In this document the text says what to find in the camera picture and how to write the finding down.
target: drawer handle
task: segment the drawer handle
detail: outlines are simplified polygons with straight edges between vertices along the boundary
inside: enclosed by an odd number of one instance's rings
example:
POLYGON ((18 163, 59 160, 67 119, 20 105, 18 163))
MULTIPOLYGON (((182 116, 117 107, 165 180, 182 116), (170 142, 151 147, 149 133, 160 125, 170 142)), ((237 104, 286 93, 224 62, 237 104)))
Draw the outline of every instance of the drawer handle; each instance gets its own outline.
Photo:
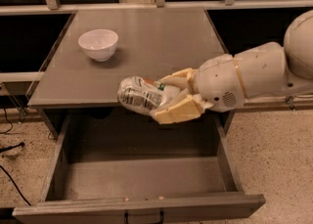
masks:
MULTIPOLYGON (((157 223, 151 223, 151 224, 163 224, 163 221, 164 221, 164 213, 163 213, 163 211, 161 211, 159 213, 159 221, 157 223)), ((125 215, 124 215, 124 224, 129 224, 129 222, 128 222, 128 212, 126 212, 125 215)))

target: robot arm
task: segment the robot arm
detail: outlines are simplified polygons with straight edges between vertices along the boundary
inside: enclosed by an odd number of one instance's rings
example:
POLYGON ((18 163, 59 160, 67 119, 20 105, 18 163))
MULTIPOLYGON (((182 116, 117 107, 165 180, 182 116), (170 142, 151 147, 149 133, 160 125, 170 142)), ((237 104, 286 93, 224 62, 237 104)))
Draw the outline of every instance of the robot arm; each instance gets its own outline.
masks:
POLYGON ((161 79, 159 82, 178 88, 179 93, 146 114, 159 123, 174 123, 197 118, 207 109, 230 111, 256 97, 311 92, 312 39, 313 11, 310 11, 288 28, 285 49, 270 42, 234 57, 227 54, 216 57, 198 69, 183 69, 161 79))

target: white bowl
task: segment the white bowl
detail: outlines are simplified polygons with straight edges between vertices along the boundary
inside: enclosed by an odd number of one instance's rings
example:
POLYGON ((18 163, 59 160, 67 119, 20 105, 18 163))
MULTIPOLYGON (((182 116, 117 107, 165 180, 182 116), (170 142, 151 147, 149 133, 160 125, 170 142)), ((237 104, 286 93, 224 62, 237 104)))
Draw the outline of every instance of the white bowl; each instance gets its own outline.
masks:
POLYGON ((108 60, 116 50, 118 35, 107 29, 96 29, 82 34, 79 46, 90 58, 103 62, 108 60))

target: floor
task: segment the floor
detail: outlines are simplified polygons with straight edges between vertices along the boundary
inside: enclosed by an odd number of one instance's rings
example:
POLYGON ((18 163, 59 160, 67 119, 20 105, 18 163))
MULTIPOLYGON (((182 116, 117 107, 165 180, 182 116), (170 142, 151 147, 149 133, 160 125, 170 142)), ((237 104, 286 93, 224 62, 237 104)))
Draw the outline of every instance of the floor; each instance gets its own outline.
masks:
MULTIPOLYGON (((227 139, 246 194, 264 194, 267 202, 248 219, 193 224, 313 222, 313 103, 296 103, 296 112, 281 103, 264 105, 237 110, 227 139)), ((20 141, 25 146, 2 153, 0 164, 29 202, 36 204, 55 142, 36 112, 30 111, 23 124, 17 110, 8 110, 8 118, 13 129, 1 135, 0 146, 20 141)), ((2 112, 0 122, 1 131, 8 129, 2 112)), ((26 205, 3 172, 0 185, 0 207, 26 205)))

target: open drawer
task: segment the open drawer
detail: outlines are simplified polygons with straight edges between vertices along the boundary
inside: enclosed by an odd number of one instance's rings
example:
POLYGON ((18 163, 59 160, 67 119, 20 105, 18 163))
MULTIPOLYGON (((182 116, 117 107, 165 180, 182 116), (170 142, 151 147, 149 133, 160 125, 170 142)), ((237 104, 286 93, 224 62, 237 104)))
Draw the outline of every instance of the open drawer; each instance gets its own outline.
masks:
POLYGON ((247 196, 216 114, 158 125, 124 108, 65 120, 41 201, 17 207, 23 223, 171 223, 245 218, 247 196))

